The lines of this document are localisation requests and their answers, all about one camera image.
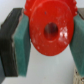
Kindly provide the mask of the gripper green padded right finger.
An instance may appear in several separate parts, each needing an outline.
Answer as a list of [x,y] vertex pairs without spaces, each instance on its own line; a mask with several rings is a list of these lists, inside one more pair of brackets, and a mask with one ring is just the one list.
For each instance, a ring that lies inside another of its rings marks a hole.
[[84,64],[84,10],[79,9],[74,17],[74,34],[70,43],[71,53],[77,68],[81,69]]

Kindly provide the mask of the gripper green padded left finger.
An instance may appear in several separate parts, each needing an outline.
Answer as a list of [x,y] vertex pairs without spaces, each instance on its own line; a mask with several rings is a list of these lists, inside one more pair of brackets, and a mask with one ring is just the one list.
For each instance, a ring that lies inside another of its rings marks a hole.
[[30,58],[29,18],[14,8],[0,27],[0,57],[6,77],[25,76]]

